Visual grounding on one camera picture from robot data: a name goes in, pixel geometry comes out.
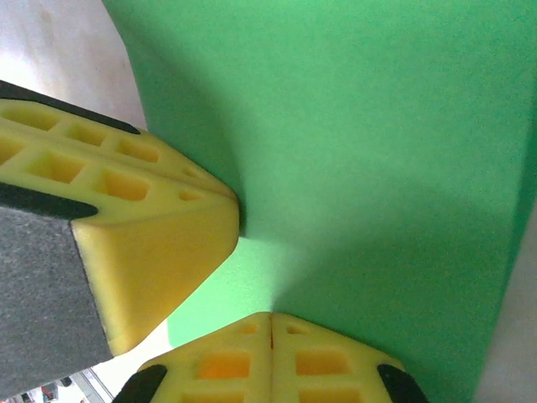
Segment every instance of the gray felt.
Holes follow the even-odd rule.
[[[0,205],[0,399],[111,357],[69,220]]]

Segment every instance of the yellow corner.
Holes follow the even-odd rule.
[[[233,251],[236,197],[154,136],[0,100],[0,181],[91,204],[71,222],[112,353],[140,343]]]
[[[284,314],[261,312],[147,362],[167,375],[151,403],[391,403],[396,359]]]

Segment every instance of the rectangular cutout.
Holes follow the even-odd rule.
[[[159,151],[150,145],[146,145],[131,139],[122,139],[116,151],[138,160],[148,162],[157,162],[159,160]]]
[[[4,111],[2,117],[44,131],[51,130],[60,121],[52,113],[40,111],[36,107],[14,107]]]
[[[99,147],[107,137],[105,133],[100,132],[98,129],[88,128],[80,124],[72,126],[67,131],[66,136],[81,143],[95,145],[96,147]]]
[[[198,364],[197,379],[247,378],[250,354],[245,351],[217,351],[206,355]]]
[[[17,140],[0,137],[0,165],[8,162],[8,160],[20,153],[25,145]]]
[[[364,403],[360,392],[353,388],[316,388],[301,390],[300,403]]]
[[[288,334],[308,334],[309,332],[303,329],[302,327],[298,327],[296,325],[287,325],[287,333]]]
[[[184,394],[180,403],[243,403],[244,392],[212,392],[210,394]]]
[[[296,353],[297,375],[350,374],[348,358],[334,348],[310,348]]]
[[[86,163],[62,154],[47,153],[40,156],[26,170],[29,174],[53,181],[71,183]]]
[[[201,199],[201,195],[194,191],[180,191],[179,199],[183,202],[193,202],[194,200]]]
[[[201,178],[202,177],[202,174],[200,174],[200,172],[190,166],[186,166],[184,169],[183,169],[183,173],[187,176],[189,176],[190,178]]]
[[[248,325],[244,325],[241,327],[240,333],[243,334],[254,334],[259,329],[259,325],[256,325],[255,323],[249,323]]]
[[[105,170],[100,180],[93,186],[93,190],[120,199],[139,202],[147,196],[149,183],[136,176]]]

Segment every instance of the green surface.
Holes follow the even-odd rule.
[[[533,197],[534,3],[104,3],[149,129],[243,206],[171,342],[284,311],[469,401]]]

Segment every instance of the black edge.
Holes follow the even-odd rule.
[[[153,365],[137,372],[123,386],[112,403],[150,403],[168,370],[163,365]]]
[[[48,107],[54,107],[61,111],[72,113],[82,118],[90,119],[94,122],[106,124],[111,128],[117,128],[119,130],[122,130],[123,132],[128,132],[131,134],[140,134],[140,131],[133,125],[122,122],[121,120],[110,118],[97,112],[88,111],[83,107],[77,107],[68,102],[63,102],[59,99],[48,97],[44,94],[39,94],[38,92],[31,91],[27,88],[22,88],[21,86],[15,86],[14,84],[2,80],[0,80],[0,98],[42,103],[43,105],[47,105]]]
[[[3,182],[0,182],[0,206],[69,221],[98,213],[95,206],[82,201],[53,196]]]
[[[410,374],[388,364],[380,364],[377,371],[393,403],[429,403]]]

